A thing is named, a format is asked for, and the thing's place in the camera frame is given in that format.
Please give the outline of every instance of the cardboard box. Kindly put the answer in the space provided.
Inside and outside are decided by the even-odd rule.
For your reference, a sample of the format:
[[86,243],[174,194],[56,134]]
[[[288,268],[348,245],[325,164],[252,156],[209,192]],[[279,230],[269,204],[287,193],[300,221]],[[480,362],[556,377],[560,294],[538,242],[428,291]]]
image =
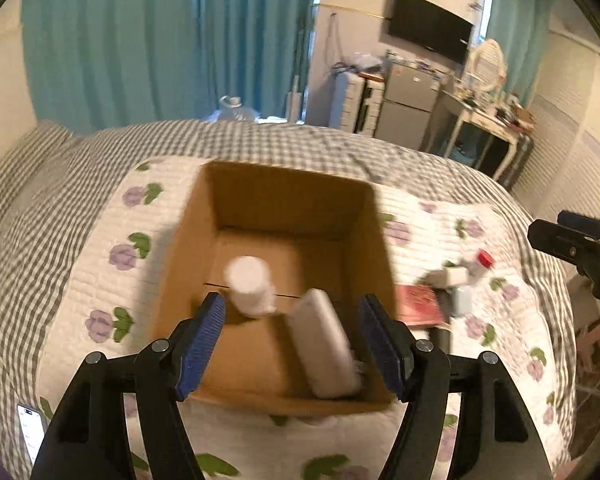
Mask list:
[[[227,300],[224,268],[236,256],[270,267],[280,313],[242,316]],[[363,391],[321,400],[308,386],[283,319],[309,288],[327,292],[356,358]],[[209,291],[227,316],[200,387],[191,397],[275,415],[326,416],[382,410],[392,400],[358,330],[357,304],[375,293],[395,317],[388,257],[370,184],[307,171],[210,162],[200,171],[162,277],[154,337],[191,317]]]

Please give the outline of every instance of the window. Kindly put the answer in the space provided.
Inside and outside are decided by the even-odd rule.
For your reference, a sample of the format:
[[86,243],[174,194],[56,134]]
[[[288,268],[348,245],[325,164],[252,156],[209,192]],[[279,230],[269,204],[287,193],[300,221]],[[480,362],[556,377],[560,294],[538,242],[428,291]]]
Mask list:
[[482,43],[487,37],[487,26],[491,17],[491,3],[493,0],[484,0],[482,8],[482,18],[480,19],[480,33],[478,34],[478,44]]

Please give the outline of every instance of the white quilted mat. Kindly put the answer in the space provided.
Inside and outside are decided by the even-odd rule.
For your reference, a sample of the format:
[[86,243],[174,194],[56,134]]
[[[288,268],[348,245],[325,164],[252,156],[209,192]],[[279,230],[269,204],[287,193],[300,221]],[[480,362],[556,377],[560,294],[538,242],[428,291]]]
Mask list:
[[[204,163],[184,156],[149,160],[125,177],[102,211],[40,357],[36,394],[48,416],[85,355],[99,350],[113,358],[138,352],[146,342],[171,235]],[[377,186],[376,197],[398,289],[480,249],[495,257],[494,269],[474,287],[472,314],[452,321],[452,352],[476,357],[488,348],[503,359],[554,466],[566,443],[554,421],[552,346],[538,298],[520,278],[520,258],[505,223],[486,205],[423,202],[384,186]],[[131,448],[146,458],[132,396],[125,397],[125,408]],[[458,395],[449,397],[447,412],[435,479],[448,471]],[[391,449],[404,406],[313,425],[191,401],[180,405],[180,413],[207,476],[372,480]],[[144,467],[142,460],[138,464]]]

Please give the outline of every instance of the gray refrigerator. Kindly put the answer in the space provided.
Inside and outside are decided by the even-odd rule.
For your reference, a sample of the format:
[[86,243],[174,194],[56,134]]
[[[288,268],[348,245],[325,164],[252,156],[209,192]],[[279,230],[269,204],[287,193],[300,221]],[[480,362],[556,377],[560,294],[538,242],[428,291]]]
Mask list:
[[438,88],[439,83],[432,75],[393,63],[374,137],[412,150],[419,149]]

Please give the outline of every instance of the red package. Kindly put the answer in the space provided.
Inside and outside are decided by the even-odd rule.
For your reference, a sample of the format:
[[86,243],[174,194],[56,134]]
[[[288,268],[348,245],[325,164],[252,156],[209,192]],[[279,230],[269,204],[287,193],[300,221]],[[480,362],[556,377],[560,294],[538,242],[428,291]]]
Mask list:
[[409,328],[426,328],[446,323],[436,294],[426,285],[396,285],[396,317]]

